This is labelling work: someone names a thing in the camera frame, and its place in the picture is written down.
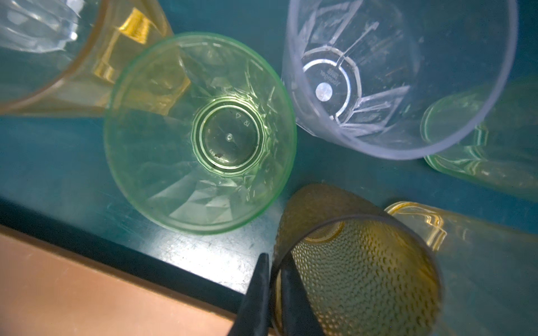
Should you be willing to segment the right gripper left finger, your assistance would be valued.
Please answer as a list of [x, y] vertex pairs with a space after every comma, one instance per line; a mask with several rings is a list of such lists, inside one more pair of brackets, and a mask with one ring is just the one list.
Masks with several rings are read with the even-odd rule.
[[268, 312], [269, 255], [261, 253], [228, 336], [267, 336]]

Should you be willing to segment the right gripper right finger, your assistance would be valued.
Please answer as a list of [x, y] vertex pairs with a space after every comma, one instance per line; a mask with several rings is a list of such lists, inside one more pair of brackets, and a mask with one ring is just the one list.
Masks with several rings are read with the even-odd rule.
[[289, 253], [282, 262], [281, 308], [284, 335], [324, 335], [302, 283], [296, 263]]

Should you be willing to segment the dark amber textured cup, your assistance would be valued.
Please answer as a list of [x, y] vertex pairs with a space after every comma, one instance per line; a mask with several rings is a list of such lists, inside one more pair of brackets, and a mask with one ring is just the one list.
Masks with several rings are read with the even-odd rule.
[[444, 287], [425, 241], [370, 201], [314, 183], [297, 190], [280, 219], [270, 311], [282, 329], [281, 267], [292, 254], [324, 335], [431, 335]]

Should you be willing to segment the green clear cup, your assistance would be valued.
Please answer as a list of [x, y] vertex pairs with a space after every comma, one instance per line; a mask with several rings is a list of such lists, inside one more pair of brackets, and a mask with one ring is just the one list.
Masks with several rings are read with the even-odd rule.
[[183, 33], [124, 70], [106, 107], [113, 179], [148, 220], [215, 235], [262, 214], [296, 156], [294, 108], [260, 54], [220, 34]]

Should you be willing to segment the orange plastic tray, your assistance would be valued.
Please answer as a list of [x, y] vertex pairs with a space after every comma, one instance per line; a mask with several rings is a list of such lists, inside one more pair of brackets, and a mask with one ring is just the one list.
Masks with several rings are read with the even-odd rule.
[[235, 315], [1, 227], [3, 335], [226, 335]]

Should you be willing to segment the tall amber clear cup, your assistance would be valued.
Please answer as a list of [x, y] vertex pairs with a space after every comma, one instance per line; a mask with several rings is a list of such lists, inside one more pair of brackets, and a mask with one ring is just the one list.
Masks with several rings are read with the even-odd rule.
[[50, 53], [1, 47], [1, 114], [103, 112], [121, 72], [172, 35], [160, 1], [84, 1], [78, 39]]

